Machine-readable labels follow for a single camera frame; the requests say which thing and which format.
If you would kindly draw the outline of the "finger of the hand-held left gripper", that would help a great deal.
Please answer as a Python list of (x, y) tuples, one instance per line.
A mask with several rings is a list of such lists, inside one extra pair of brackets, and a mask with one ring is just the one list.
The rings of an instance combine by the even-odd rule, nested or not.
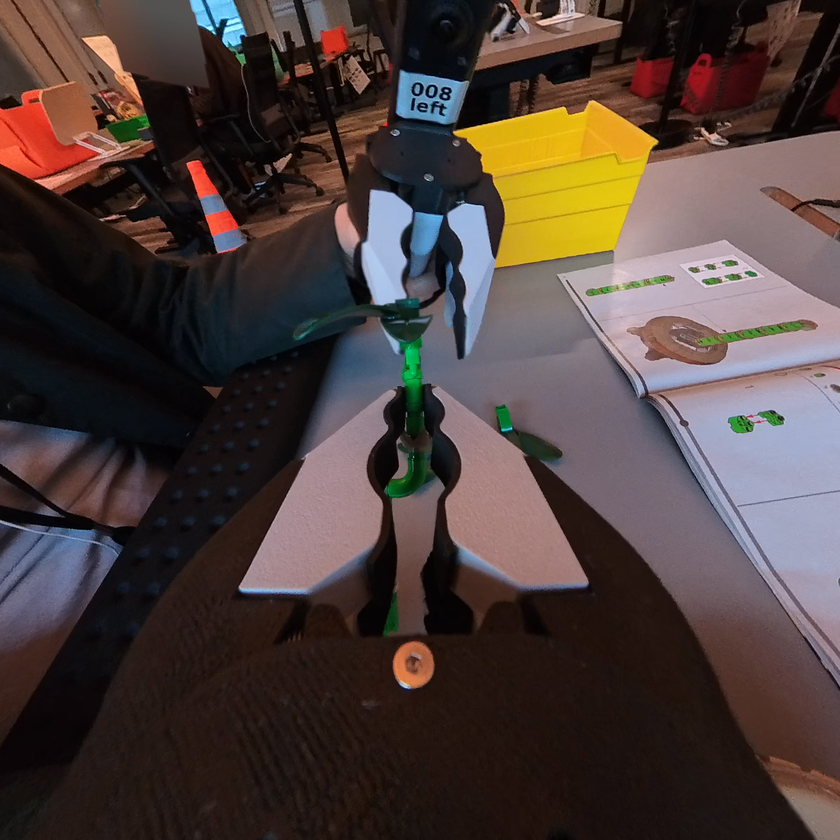
[(458, 205), (444, 219), (437, 240), (438, 277), (444, 282), (444, 320), (457, 357), (472, 351), (484, 317), (496, 259), (485, 208)]
[(411, 227), (412, 208), (393, 192), (371, 190), (367, 219), (360, 249), (364, 281), (375, 305), (390, 305), (406, 297), (403, 234)]

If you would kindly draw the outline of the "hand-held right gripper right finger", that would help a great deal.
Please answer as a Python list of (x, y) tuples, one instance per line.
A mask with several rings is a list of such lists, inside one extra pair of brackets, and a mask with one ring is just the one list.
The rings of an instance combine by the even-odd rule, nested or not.
[(442, 388), (424, 387), (430, 466), (443, 490), (423, 566), (429, 635), (470, 634), (498, 602), (589, 581), (525, 456)]

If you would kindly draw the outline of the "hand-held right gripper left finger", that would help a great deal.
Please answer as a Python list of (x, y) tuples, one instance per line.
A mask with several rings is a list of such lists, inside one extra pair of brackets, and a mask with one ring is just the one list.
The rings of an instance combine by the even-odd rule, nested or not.
[(383, 635), (396, 578), (384, 487), (398, 466), (402, 430), (403, 390), (388, 390), (293, 464), (240, 594), (334, 606), (359, 635)]

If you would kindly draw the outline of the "yellow plastic bin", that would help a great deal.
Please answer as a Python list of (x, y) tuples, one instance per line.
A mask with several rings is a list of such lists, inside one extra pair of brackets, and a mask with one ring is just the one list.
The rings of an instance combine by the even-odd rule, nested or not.
[(497, 268), (614, 250), (657, 140), (596, 101), (458, 130), (505, 207)]

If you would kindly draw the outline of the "building instruction booklet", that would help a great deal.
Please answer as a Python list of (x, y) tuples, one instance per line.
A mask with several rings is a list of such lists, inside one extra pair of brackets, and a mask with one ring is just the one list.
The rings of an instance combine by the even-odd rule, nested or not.
[(838, 682), (838, 307), (726, 240), (559, 281)]

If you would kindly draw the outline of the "green brick bamboo model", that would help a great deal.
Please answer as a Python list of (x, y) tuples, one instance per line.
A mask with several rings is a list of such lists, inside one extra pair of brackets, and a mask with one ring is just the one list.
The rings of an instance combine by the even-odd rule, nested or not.
[(798, 810), (838, 811), (839, 782), (824, 773), (802, 767), (774, 757), (761, 757), (773, 783), (784, 797)]

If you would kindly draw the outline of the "person's left forearm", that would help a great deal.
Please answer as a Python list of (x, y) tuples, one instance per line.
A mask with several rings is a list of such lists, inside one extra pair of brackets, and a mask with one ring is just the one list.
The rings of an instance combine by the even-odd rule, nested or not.
[(206, 386), (368, 301), (328, 206), (222, 255), (164, 259), (2, 167), (2, 421), (183, 449)]

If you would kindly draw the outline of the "person's left hand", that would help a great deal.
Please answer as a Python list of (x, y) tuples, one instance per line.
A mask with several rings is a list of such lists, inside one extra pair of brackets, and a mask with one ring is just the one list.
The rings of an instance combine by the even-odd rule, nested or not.
[(353, 274), (356, 251), (361, 244), (361, 237), (353, 223), (347, 203), (336, 206), (333, 221), (345, 269)]

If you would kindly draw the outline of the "single dark green leaf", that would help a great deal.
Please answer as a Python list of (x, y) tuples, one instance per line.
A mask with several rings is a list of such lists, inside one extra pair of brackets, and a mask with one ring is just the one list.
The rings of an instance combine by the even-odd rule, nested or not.
[(520, 449), (523, 454), (549, 463), (562, 458), (562, 450), (551, 442), (535, 434), (515, 428), (512, 424), (510, 411), (506, 405), (495, 406), (495, 414), (500, 434), (509, 443)]

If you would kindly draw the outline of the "black studded mat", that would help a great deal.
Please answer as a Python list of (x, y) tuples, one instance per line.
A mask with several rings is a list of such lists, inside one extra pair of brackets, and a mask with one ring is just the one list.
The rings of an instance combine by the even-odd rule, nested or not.
[(2, 742), (3, 774), (75, 756), (165, 590), (297, 453), (335, 343), (233, 374)]

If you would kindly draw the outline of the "black office chair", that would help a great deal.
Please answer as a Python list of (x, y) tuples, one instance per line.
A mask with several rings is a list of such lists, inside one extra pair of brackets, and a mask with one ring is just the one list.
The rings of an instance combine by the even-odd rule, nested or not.
[(235, 157), (251, 192), (268, 195), (279, 214), (288, 209), (280, 197), (286, 186), (304, 186), (323, 196), (320, 185), (300, 172), (298, 159), (303, 152), (314, 152), (330, 163), (323, 147), (307, 143), (293, 112), (278, 91), (274, 51), (267, 34), (241, 38), (245, 57), (240, 74), (245, 88), (245, 116), (234, 126), (237, 136)]

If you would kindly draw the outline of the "orange traffic cone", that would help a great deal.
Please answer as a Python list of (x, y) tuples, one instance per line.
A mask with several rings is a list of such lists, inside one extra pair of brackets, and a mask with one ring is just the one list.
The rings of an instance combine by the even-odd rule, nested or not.
[(195, 160), (187, 161), (185, 166), (192, 178), (216, 252), (223, 254), (237, 250), (246, 243), (246, 236), (229, 211), (204, 164)]

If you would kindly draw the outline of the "grey work table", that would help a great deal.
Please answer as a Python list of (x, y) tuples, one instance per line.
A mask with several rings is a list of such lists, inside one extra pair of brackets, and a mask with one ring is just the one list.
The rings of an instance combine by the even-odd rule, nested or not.
[(514, 80), (528, 78), (560, 62), (560, 56), (575, 49), (615, 40), (623, 32), (617, 20), (584, 15), (553, 27), (530, 24), (528, 33), (517, 32), (499, 40), (489, 36), (480, 48), (476, 71), (499, 71)]

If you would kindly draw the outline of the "red container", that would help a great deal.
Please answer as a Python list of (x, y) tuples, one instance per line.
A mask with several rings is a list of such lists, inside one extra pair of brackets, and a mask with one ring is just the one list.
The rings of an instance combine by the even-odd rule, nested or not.
[(673, 65), (672, 56), (657, 59), (636, 58), (630, 92), (645, 100), (663, 97)]
[(719, 59), (701, 54), (689, 69), (680, 107), (695, 115), (746, 107), (758, 96), (769, 64), (765, 44)]

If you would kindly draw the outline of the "person's light grey garment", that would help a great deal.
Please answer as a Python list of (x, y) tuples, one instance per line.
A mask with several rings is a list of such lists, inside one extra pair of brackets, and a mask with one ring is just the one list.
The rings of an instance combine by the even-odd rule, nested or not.
[[(2, 422), (1, 461), (59, 507), (136, 526), (180, 451)], [(116, 559), (101, 530), (1, 527), (1, 738), (4, 739)]]

